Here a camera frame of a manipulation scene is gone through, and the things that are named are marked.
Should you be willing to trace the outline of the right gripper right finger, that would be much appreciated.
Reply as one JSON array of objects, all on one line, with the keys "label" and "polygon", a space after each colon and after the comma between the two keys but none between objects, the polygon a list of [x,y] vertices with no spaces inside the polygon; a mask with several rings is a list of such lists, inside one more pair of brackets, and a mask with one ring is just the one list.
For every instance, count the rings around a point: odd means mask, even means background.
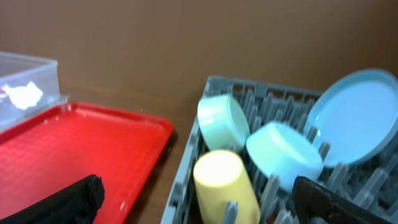
[{"label": "right gripper right finger", "polygon": [[295,179],[292,200],[301,224],[314,217],[329,224],[392,224],[304,176]]}]

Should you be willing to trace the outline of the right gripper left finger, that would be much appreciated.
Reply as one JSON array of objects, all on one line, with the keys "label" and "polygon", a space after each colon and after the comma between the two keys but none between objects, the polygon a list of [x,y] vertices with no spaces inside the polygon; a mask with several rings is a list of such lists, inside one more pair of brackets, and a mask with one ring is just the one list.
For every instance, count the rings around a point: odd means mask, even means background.
[{"label": "right gripper left finger", "polygon": [[2,224],[93,224],[105,200],[101,177],[91,174],[1,219]]}]

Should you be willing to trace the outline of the light blue bowl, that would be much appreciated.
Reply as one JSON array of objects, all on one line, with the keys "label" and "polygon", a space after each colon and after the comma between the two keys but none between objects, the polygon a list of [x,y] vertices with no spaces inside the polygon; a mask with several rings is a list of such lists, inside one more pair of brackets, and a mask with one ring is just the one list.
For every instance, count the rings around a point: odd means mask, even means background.
[{"label": "light blue bowl", "polygon": [[317,149],[290,126],[272,121],[252,133],[246,149],[256,167],[266,177],[277,175],[280,188],[290,193],[296,177],[317,180],[324,163]]}]

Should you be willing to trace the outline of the yellow plastic cup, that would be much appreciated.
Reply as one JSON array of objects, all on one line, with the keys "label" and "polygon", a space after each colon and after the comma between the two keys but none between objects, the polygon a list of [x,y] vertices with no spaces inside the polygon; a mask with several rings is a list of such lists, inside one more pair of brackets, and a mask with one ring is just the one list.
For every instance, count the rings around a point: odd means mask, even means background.
[{"label": "yellow plastic cup", "polygon": [[259,203],[238,154],[227,150],[205,153],[194,165],[193,179],[203,223],[221,223],[229,201],[238,204],[236,223],[259,223]]}]

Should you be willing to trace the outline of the light blue plate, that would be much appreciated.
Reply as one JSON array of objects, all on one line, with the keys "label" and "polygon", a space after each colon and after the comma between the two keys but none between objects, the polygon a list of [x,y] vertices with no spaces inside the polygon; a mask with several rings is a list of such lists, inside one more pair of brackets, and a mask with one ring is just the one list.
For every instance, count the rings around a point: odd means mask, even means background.
[{"label": "light blue plate", "polygon": [[316,127],[314,143],[331,145],[327,168],[357,165],[379,154],[397,133],[397,78],[377,68],[334,83],[309,112],[304,131]]}]

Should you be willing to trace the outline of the green bowl with rice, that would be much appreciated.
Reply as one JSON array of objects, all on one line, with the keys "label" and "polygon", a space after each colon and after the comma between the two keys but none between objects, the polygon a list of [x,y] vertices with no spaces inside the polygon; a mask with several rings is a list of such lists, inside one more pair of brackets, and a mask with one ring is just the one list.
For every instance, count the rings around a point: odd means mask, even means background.
[{"label": "green bowl with rice", "polygon": [[250,129],[242,107],[233,96],[202,98],[198,102],[197,118],[209,150],[240,153],[244,149]]}]

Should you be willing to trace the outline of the white napkin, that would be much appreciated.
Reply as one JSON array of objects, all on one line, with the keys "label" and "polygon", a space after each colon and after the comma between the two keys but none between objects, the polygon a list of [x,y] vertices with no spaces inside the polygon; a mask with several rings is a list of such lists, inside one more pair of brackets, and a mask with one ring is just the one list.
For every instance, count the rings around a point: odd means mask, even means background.
[{"label": "white napkin", "polygon": [[10,87],[4,85],[1,90],[10,98],[12,104],[21,110],[36,106],[43,97],[43,91],[32,81],[25,86]]}]

